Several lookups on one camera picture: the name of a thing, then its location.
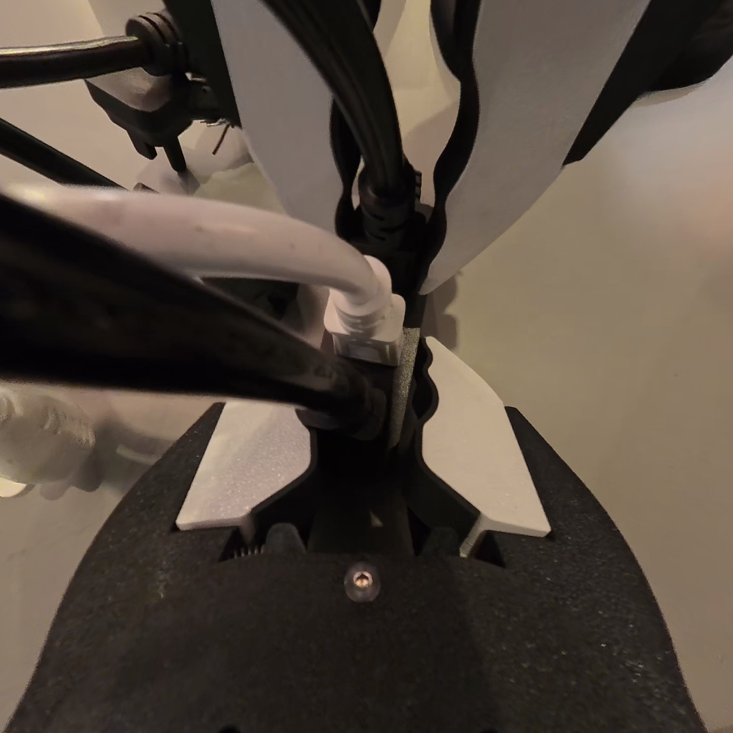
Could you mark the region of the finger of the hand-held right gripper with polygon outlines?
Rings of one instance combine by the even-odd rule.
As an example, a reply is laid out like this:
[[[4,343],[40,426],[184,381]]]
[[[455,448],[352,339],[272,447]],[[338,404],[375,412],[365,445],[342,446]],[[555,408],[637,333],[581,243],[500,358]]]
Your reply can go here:
[[[426,271],[432,292],[509,230],[560,175],[649,3],[480,2],[467,50],[477,121],[447,184],[446,233]]]
[[[252,273],[323,289],[337,254],[343,192],[331,144],[332,96],[264,2],[212,8],[246,143],[285,214],[245,211]]]

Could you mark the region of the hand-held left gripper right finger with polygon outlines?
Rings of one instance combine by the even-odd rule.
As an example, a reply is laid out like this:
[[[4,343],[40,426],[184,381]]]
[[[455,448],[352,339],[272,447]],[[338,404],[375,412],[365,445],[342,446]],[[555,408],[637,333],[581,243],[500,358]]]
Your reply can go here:
[[[497,393],[436,338],[420,340],[405,416],[408,509],[428,554],[480,555],[494,534],[548,539],[551,525]]]

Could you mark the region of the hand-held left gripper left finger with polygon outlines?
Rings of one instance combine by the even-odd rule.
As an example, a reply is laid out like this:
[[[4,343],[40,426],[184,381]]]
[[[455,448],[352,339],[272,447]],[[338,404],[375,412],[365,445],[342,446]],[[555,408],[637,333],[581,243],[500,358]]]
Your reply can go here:
[[[310,468],[308,428],[289,405],[225,404],[175,526],[255,532],[254,512]]]

